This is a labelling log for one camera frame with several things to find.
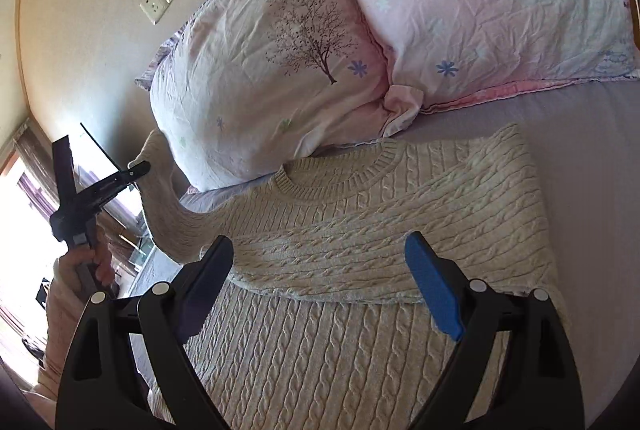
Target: bed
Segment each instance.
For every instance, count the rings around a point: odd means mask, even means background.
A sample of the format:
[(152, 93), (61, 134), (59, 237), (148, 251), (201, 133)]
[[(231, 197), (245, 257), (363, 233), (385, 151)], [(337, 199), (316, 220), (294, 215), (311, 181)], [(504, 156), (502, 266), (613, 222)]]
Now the bed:
[[(638, 0), (635, 6), (640, 42)], [(507, 123), (522, 126), (540, 172), (587, 423), (596, 430), (631, 428), (640, 412), (640, 85), (589, 82), (420, 116), (399, 137), (466, 139)], [(183, 203), (209, 211), (250, 186), (187, 195)], [(171, 279), (177, 270), (155, 250), (132, 293)], [(134, 352), (150, 378), (140, 340), (134, 339)]]

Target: sweater collar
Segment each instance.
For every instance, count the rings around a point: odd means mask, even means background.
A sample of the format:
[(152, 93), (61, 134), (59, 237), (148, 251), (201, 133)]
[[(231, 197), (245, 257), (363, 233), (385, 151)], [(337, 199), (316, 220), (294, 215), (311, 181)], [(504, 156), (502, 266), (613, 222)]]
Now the sweater collar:
[[(282, 166), (273, 175), (273, 186), (285, 198), (305, 204), (322, 204), (351, 197), (360, 191), (368, 190), (375, 182), (391, 172), (400, 162), (406, 143), (393, 139), (367, 145), (357, 150), (332, 157), (307, 157)], [(375, 157), (370, 165), (354, 172), (347, 180), (322, 187), (309, 187), (296, 184), (288, 172), (313, 171), (330, 162), (332, 165), (345, 164), (359, 159)]]

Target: cream cable-knit sweater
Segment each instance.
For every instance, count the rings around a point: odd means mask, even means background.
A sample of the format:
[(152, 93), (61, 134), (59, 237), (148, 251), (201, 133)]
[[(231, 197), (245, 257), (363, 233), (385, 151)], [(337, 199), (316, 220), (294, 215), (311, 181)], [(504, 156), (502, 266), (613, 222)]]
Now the cream cable-knit sweater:
[[(408, 232), (494, 288), (549, 291), (562, 308), (542, 194), (517, 127), (484, 140), (385, 140), (302, 159), (217, 210), (191, 213), (171, 189), (174, 161), (153, 132), (136, 161), (158, 248), (196, 260), (217, 235), (234, 268), (186, 346), (234, 429), (405, 428), (452, 342), (436, 330), (404, 263)], [(486, 408), (504, 338), (473, 413)], [(168, 416), (158, 387), (150, 402)]]

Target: human hand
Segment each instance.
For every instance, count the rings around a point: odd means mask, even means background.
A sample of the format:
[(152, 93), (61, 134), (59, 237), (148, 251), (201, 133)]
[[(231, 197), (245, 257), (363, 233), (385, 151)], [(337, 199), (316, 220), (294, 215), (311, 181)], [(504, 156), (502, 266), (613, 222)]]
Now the human hand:
[(88, 245), (82, 245), (69, 250), (58, 260), (58, 270), (65, 284), (75, 293), (82, 292), (82, 284), (78, 276), (77, 268), (83, 263), (94, 263), (98, 267), (95, 270), (95, 277), (108, 287), (116, 278), (116, 273), (111, 267), (111, 251), (107, 246), (104, 230), (97, 228), (98, 246), (94, 249)]

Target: wall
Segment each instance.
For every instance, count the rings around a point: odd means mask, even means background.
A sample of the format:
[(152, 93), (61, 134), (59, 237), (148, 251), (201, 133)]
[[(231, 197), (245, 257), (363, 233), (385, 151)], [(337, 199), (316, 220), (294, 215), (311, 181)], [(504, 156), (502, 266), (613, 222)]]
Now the wall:
[(0, 164), (14, 130), (27, 118), (15, 50), (15, 0), (0, 0)]
[(155, 122), (133, 79), (203, 0), (174, 0), (156, 26), (140, 1), (21, 0), (27, 92), (51, 139), (82, 122), (117, 162), (139, 152)]

